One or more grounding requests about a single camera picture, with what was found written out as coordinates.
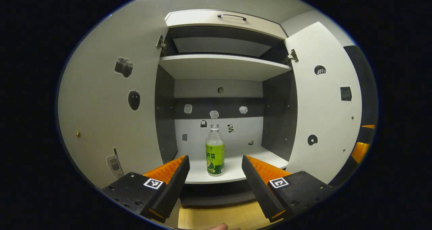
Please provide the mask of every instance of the green label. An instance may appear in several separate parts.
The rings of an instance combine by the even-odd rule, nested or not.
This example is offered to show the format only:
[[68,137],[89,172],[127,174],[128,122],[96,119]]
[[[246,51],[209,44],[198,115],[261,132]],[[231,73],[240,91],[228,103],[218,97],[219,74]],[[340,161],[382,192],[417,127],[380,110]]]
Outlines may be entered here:
[[225,144],[211,146],[206,144],[207,172],[211,174],[223,173],[225,161]]

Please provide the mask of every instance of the cabinet hinge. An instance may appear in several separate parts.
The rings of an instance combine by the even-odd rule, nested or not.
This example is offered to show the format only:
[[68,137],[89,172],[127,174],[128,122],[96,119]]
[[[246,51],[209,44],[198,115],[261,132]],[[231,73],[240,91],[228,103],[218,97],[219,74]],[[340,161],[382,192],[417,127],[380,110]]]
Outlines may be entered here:
[[294,60],[295,62],[298,62],[298,58],[297,58],[297,55],[296,55],[296,51],[294,50],[294,49],[291,49],[291,54],[290,55],[287,55],[287,57],[284,59],[284,61],[282,61],[282,63],[284,64],[284,65],[288,65],[288,66],[291,66],[291,67],[293,67],[293,64],[291,63],[291,60]]

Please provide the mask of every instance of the bottle cap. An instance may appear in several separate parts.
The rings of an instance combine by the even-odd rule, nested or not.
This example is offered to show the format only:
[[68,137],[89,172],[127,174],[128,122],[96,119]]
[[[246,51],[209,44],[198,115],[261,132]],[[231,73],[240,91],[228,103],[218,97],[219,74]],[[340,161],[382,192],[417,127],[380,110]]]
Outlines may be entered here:
[[210,130],[219,130],[219,124],[211,124]]

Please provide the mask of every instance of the finger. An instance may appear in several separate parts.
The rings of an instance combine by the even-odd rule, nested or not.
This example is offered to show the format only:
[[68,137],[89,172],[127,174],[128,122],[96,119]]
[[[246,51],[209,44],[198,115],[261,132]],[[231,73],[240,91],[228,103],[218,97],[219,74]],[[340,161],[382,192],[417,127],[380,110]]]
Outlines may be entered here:
[[214,226],[212,228],[209,228],[207,230],[228,230],[228,225],[226,225],[225,223],[219,224],[217,226]]

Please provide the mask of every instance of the cabinet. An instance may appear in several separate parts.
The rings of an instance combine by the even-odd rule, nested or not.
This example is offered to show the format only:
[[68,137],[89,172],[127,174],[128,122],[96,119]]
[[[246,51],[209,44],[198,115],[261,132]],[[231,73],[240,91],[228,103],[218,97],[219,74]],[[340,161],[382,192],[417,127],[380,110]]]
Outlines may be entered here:
[[[189,191],[243,184],[242,192],[217,196],[226,203],[253,197],[241,170],[244,154],[325,183],[336,176],[358,135],[361,94],[350,58],[321,23],[287,37],[279,24],[243,13],[185,10],[164,19],[157,10],[142,12],[151,1],[132,2],[99,24],[74,51],[60,83],[62,138],[93,184],[115,180],[106,163],[113,147],[125,173],[145,173],[188,153]],[[134,25],[122,25],[131,19]],[[160,35],[163,44],[155,47]],[[119,57],[133,63],[127,78],[114,71]],[[350,101],[342,101],[341,87],[350,88]],[[128,104],[132,91],[139,93],[136,110]],[[184,113],[185,104],[192,113]],[[239,112],[241,104],[247,113]],[[209,109],[220,117],[211,119]],[[202,120],[234,125],[235,132],[222,135],[233,149],[225,177],[207,178],[199,154],[208,133]]]

